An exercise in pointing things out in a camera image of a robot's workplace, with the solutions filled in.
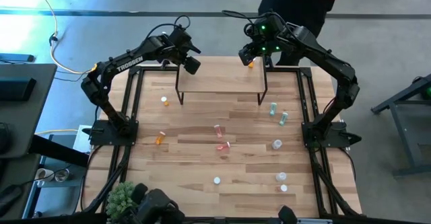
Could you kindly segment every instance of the wooden tabletop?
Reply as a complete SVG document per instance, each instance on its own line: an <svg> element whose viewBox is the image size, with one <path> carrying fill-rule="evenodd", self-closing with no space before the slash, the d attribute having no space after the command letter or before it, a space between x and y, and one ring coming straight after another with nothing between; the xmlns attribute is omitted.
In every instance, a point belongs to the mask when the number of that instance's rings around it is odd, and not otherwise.
<svg viewBox="0 0 431 224"><path fill-rule="evenodd" d="M232 60L219 57L217 62ZM322 110L334 96L331 78L318 67L313 67L312 73ZM132 148L127 180L163 190L189 217L276 217L283 204L293 208L298 217L318 217L294 73L268 73L269 89L261 106L255 94L233 93L187 93L181 106L174 89L175 76L174 72L150 71L144 75L138 140ZM121 109L126 80L124 72L112 82L110 102L116 109ZM168 98L169 106L160 101L162 96ZM272 102L278 105L275 116L269 115ZM289 113L285 126L278 124L282 112ZM216 124L221 127L223 141L231 143L229 150L216 150L220 144L213 127ZM156 145L160 131L166 138ZM273 150L271 144L276 139L282 140L283 146ZM111 153L112 147L105 146L93 158L86 181L86 206L106 181ZM338 149L328 149L328 156L334 185L352 208L361 212L349 159ZM286 181L277 182L279 172L287 173ZM220 177L219 185L213 183L215 177ZM287 192L279 191L281 184L288 186ZM323 195L329 211L325 187Z"/></svg>
<svg viewBox="0 0 431 224"><path fill-rule="evenodd" d="M262 93L265 91L261 58L244 67L239 57L195 57L201 62L196 74L180 67L179 92Z"/></svg>

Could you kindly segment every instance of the yellow cable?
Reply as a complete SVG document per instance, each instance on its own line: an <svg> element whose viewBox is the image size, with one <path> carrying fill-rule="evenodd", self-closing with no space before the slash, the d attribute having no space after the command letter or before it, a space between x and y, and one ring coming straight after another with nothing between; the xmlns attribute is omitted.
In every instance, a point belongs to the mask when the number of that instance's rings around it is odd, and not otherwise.
<svg viewBox="0 0 431 224"><path fill-rule="evenodd" d="M53 17L54 17L54 21L55 21L54 37L56 38L56 37L57 37L57 31L58 31L57 17L55 16L55 14L54 14L54 10L53 10L53 8L51 7L51 4L48 2L48 0L45 0L45 2L48 4L49 9L51 10L51 13L53 14ZM51 58L53 59L54 63L55 63L57 66L59 66L60 68L62 68L62 69L64 69L64 70L66 70L66 71L68 71L68 72L70 72L70 73L75 73L75 74L84 74L84 73L89 73L89 72L91 72L91 71L94 71L94 70L96 69L96 67L93 67L92 69L87 70L87 71L85 71L85 72L79 72L79 71L75 71L75 70L69 69L69 68L68 68L68 67L66 67L66 66L63 66L63 65L62 65L61 63L59 63L59 62L55 59L55 57L54 57L54 41L52 41L52 42L51 42Z"/></svg>
<svg viewBox="0 0 431 224"><path fill-rule="evenodd" d="M74 131L77 132L78 130L76 129L59 129L59 130L45 130L39 133L34 133L35 135L42 135L42 134L47 134L47 133L58 133L58 132L69 132L69 131Z"/></svg>

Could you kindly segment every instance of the white bottle cap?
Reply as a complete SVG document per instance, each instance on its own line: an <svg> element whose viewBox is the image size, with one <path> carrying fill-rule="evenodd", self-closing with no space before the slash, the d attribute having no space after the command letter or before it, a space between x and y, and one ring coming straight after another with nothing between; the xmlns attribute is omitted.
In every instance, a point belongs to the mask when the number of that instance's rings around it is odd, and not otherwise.
<svg viewBox="0 0 431 224"><path fill-rule="evenodd" d="M275 140L275 141L272 143L272 148L273 148L273 149L279 149L282 145L283 145L283 143L282 143L282 141L281 141L281 140Z"/></svg>
<svg viewBox="0 0 431 224"><path fill-rule="evenodd" d="M214 184L220 184L221 180L219 177L214 178Z"/></svg>
<svg viewBox="0 0 431 224"><path fill-rule="evenodd" d="M280 186L280 190L283 191L283 192L286 192L286 191L288 191L288 186L286 186L285 184L282 184Z"/></svg>
<svg viewBox="0 0 431 224"><path fill-rule="evenodd" d="M277 180L277 181L283 181L283 180L286 180L286 178L287 178L288 176L287 176L287 174L286 173L283 173L283 172L281 172L281 173L278 173L276 176L275 176L275 179Z"/></svg>

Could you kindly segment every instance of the concrete floor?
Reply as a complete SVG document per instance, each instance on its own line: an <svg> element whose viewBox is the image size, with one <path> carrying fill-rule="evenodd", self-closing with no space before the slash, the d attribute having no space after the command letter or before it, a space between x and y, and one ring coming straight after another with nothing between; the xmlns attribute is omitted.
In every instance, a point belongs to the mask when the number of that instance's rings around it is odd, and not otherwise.
<svg viewBox="0 0 431 224"><path fill-rule="evenodd" d="M55 9L187 11L233 9L256 12L260 0L49 0ZM338 0L333 13L430 14L431 0ZM0 0L0 6L46 8L43 0ZM75 70L136 47L147 32L173 17L58 17L62 41L56 57ZM192 17L189 34L203 55L237 55L247 38L244 21ZM0 15L0 51L34 54L37 63L51 63L48 37L52 17ZM161 31L169 32L170 28ZM431 174L394 179L405 167L405 154L389 112L370 108L430 73L430 20L327 20L319 42L356 69L361 92L341 113L349 131L363 137L352 147L357 187L364 214L406 221L431 222ZM74 75L57 77L76 78ZM91 124L94 106L79 83L55 81L38 130L78 128Z"/></svg>

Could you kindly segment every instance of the green succulent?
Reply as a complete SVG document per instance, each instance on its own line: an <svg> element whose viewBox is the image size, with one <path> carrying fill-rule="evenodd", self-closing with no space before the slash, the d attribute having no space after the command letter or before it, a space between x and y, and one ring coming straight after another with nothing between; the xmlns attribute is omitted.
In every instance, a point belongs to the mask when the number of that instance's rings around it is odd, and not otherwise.
<svg viewBox="0 0 431 224"><path fill-rule="evenodd" d="M134 187L132 182L123 182L109 192L106 214L108 214L111 219L117 220L127 207L137 206L131 199Z"/></svg>

